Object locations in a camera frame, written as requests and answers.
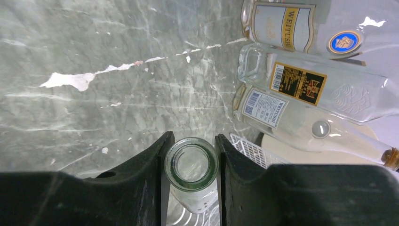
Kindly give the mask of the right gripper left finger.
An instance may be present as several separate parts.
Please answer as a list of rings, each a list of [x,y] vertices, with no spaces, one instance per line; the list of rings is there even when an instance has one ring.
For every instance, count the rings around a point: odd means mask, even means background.
[[[2,172],[3,226],[164,226],[170,183],[164,171],[173,132],[95,178],[61,171]]]

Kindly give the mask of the dark bottle black cap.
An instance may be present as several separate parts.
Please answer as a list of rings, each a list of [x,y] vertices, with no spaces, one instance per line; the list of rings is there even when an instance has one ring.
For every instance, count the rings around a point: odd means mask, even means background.
[[[239,52],[238,79],[363,124],[399,113],[399,88],[360,66],[260,43]]]

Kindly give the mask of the small clear bottle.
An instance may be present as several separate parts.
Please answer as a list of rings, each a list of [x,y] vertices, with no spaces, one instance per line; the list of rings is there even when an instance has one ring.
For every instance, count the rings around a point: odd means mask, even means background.
[[[176,141],[167,151],[165,172],[171,193],[189,212],[205,212],[218,200],[219,161],[214,147],[198,137]]]

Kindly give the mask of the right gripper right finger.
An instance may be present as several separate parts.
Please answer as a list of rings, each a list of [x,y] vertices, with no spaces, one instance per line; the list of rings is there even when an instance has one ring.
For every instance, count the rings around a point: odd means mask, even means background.
[[[275,164],[263,168],[215,137],[223,226],[396,226],[399,183],[373,165]]]

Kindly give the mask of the clear flask bottle black cap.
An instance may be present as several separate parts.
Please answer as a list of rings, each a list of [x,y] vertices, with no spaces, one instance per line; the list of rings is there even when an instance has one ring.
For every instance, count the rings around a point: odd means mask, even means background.
[[[393,171],[399,150],[358,131],[346,120],[245,83],[235,92],[232,115],[278,141],[306,152],[349,153]]]

